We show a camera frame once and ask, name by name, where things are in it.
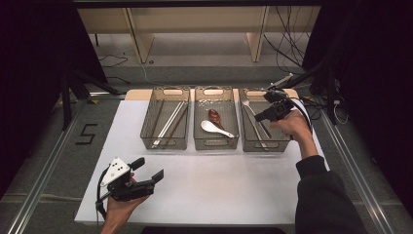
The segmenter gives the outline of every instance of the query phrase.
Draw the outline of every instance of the person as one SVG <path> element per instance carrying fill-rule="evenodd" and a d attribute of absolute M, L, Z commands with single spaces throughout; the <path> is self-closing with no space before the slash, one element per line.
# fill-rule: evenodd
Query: person
<path fill-rule="evenodd" d="M 367 233 L 346 193 L 343 180 L 326 169 L 324 158 L 319 156 L 303 115 L 293 110 L 284 119 L 272 122 L 271 127 L 281 128 L 300 147 L 302 159 L 296 164 L 301 177 L 297 186 L 296 233 Z M 109 198 L 107 218 L 101 233 L 121 230 L 133 210 L 146 199 L 122 203 Z"/>

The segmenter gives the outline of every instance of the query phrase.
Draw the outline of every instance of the black jacket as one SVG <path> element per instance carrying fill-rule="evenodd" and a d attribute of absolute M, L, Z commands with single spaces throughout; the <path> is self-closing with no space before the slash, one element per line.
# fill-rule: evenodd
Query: black jacket
<path fill-rule="evenodd" d="M 301 177 L 295 214 L 297 234 L 367 233 L 343 180 L 327 171 L 323 157 L 306 158 L 296 167 Z"/>

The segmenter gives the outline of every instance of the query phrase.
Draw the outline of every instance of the white tabletop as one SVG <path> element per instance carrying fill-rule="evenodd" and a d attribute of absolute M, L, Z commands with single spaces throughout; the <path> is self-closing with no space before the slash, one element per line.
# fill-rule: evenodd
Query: white tabletop
<path fill-rule="evenodd" d="M 241 138 L 234 150 L 197 151 L 192 132 L 194 116 L 190 111 L 186 150 L 147 150 L 139 135 L 148 103 L 147 100 L 121 101 L 76 221 L 96 222 L 97 182 L 103 170 L 118 156 L 125 163 L 145 158 L 145 165 L 135 171 L 137 181 L 150 179 L 159 170 L 165 170 L 155 193 L 137 207 L 129 222 L 202 226 L 294 223 L 300 179 L 295 168 L 300 161 L 296 141 L 291 141 L 283 153 L 245 153 Z M 322 156 L 316 134 L 314 139 Z"/>

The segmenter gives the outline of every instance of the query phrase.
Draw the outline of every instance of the human hand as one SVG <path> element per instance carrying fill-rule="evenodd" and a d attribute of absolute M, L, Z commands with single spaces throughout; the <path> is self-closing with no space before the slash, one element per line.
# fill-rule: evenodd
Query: human hand
<path fill-rule="evenodd" d="M 285 118 L 271 122 L 271 128 L 280 128 L 285 134 L 292 135 L 300 145 L 301 157 L 318 155 L 313 134 L 307 125 L 306 119 L 299 110 L 292 110 Z"/>
<path fill-rule="evenodd" d="M 304 116 L 297 109 L 292 110 L 285 118 L 271 122 L 271 128 L 280 128 L 285 134 L 292 135 L 294 139 L 311 134 Z"/>
<path fill-rule="evenodd" d="M 131 173 L 131 182 L 136 182 L 134 173 Z M 117 233 L 127 223 L 134 209 L 143 203 L 149 196 L 136 198 L 127 202 L 117 202 L 111 196 L 107 200 L 106 220 L 101 233 Z"/>

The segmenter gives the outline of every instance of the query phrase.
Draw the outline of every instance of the white ceramic spoon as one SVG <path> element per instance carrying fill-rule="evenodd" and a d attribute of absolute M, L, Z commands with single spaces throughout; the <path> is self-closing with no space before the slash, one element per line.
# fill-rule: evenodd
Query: white ceramic spoon
<path fill-rule="evenodd" d="M 212 122 L 210 122 L 208 120 L 204 120 L 203 122 L 201 122 L 201 127 L 203 128 L 203 130 L 205 130 L 207 132 L 210 132 L 210 133 L 220 133 L 220 134 L 225 135 L 225 136 L 230 137 L 230 138 L 235 137 L 234 135 L 219 129 L 214 124 L 212 124 Z"/>

